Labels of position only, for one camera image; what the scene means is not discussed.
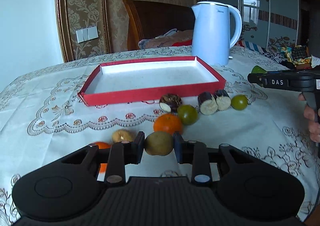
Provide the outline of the person's right hand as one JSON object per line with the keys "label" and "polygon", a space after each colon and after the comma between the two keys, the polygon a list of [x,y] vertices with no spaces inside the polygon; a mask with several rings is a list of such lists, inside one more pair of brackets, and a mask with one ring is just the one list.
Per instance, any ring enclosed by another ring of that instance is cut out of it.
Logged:
{"label": "person's right hand", "polygon": [[315,143],[319,143],[320,125],[315,121],[315,118],[317,117],[316,112],[306,104],[303,115],[308,120],[310,139]]}

